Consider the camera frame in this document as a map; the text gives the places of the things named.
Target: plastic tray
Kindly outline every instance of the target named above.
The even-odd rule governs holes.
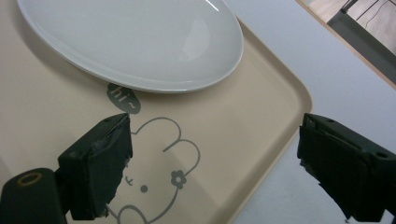
[[[0,21],[1,186],[29,169],[56,170],[98,121],[131,113],[134,157],[109,217],[93,223],[232,222],[312,109],[304,85],[242,22],[244,56],[229,77],[203,91],[155,94],[66,62],[14,1],[2,3]]]

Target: table surface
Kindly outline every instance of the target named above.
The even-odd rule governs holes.
[[[335,119],[396,153],[396,90],[296,1],[225,0],[305,84],[313,113]],[[235,223],[346,223],[338,205],[299,165],[296,137]],[[381,223],[390,223],[388,212]]]

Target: wooden floor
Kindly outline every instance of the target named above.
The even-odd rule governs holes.
[[[356,20],[375,1],[358,1],[348,11],[349,16]],[[396,4],[396,0],[378,0],[358,19],[358,23],[396,54],[396,6],[391,1]],[[302,2],[327,22],[347,0],[302,0]]]

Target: white plate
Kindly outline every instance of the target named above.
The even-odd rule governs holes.
[[[221,0],[18,0],[33,30],[69,62],[141,91],[183,92],[231,74],[243,52]]]

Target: oval plate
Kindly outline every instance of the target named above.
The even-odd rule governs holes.
[[[243,53],[221,0],[18,0],[52,49],[99,78],[141,91],[184,92],[231,74]]]

